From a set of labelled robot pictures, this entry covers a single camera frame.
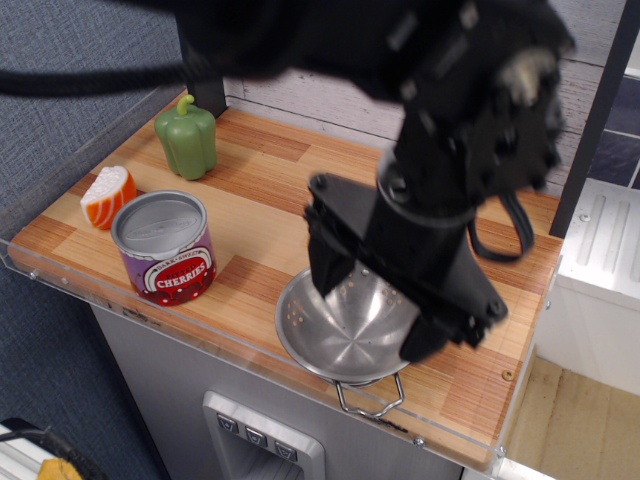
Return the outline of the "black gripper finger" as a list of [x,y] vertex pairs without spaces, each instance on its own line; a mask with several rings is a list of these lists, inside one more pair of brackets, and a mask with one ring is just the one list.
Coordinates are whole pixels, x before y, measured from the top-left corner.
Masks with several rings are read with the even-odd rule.
[[423,361],[448,343],[460,344],[467,323],[465,314],[421,313],[401,346],[401,359]]
[[329,230],[311,226],[308,255],[312,283],[321,296],[327,296],[355,265],[354,256]]

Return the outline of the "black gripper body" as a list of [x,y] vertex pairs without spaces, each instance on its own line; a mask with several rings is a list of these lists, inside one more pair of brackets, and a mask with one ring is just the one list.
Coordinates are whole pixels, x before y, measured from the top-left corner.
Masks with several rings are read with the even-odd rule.
[[477,346],[508,307],[471,253],[462,225],[431,227],[396,212],[376,189],[320,174],[309,182],[311,226],[332,232],[355,258],[421,313],[465,314],[464,340]]

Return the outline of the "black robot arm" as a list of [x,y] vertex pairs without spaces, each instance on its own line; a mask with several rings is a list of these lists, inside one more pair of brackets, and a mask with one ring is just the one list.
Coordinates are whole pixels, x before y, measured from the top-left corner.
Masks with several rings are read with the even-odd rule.
[[477,344],[506,307],[477,265],[499,260],[476,233],[497,197],[521,247],[532,227],[516,193],[558,164],[559,63],[574,46],[545,1],[157,1],[195,59],[137,67],[133,89],[214,76],[267,78],[300,68],[400,104],[404,123],[375,188],[329,175],[306,209],[316,288],[362,261],[419,306],[400,356]]

